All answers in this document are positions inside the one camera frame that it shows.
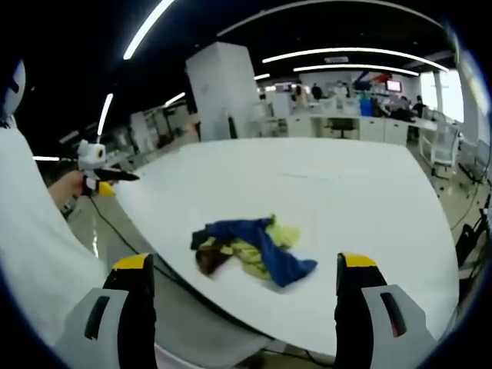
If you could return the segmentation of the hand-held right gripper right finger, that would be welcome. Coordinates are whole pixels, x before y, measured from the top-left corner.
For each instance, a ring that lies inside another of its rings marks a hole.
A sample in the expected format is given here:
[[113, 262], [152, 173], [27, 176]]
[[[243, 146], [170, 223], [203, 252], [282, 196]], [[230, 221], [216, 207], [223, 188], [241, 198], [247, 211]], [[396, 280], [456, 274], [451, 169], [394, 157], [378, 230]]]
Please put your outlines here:
[[437, 346], [424, 310], [362, 254], [337, 255], [335, 368], [417, 368]]

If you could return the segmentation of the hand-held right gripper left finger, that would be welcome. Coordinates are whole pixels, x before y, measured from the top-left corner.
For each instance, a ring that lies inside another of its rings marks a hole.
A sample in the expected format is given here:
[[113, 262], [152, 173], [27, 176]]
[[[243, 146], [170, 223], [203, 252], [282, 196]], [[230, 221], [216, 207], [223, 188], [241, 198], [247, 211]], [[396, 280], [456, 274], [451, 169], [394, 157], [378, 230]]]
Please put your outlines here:
[[55, 352], [70, 368], [156, 368], [154, 300], [153, 256], [122, 258], [69, 313]]

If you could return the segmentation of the person's left hand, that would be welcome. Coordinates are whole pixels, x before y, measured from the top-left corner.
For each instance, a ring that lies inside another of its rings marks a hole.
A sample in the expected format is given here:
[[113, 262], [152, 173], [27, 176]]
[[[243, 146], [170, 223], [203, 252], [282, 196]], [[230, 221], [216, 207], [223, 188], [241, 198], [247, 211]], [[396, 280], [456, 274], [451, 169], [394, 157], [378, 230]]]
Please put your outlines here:
[[83, 192], [84, 175], [80, 171], [70, 171], [60, 179], [60, 182], [62, 204], [81, 196]]

